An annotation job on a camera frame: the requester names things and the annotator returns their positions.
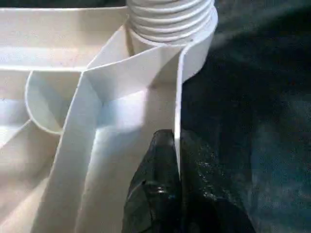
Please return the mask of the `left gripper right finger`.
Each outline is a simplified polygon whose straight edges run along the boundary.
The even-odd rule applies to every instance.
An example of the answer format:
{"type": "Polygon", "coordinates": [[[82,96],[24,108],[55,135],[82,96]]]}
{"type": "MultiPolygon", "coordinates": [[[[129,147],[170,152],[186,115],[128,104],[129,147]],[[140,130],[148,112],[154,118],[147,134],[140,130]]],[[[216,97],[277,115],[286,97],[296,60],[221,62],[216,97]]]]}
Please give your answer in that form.
{"type": "Polygon", "coordinates": [[[186,233],[251,233],[241,197],[213,148],[192,131],[180,139],[183,229],[186,233]]]}

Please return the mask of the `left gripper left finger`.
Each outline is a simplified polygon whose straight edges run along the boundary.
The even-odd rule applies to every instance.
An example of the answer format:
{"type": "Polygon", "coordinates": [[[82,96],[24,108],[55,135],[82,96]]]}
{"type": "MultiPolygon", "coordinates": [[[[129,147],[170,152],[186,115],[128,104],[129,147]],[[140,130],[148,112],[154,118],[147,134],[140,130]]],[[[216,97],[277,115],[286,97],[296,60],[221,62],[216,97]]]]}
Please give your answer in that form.
{"type": "Polygon", "coordinates": [[[139,164],[123,209],[123,233],[178,233],[181,184],[172,130],[158,130],[139,164]]]}

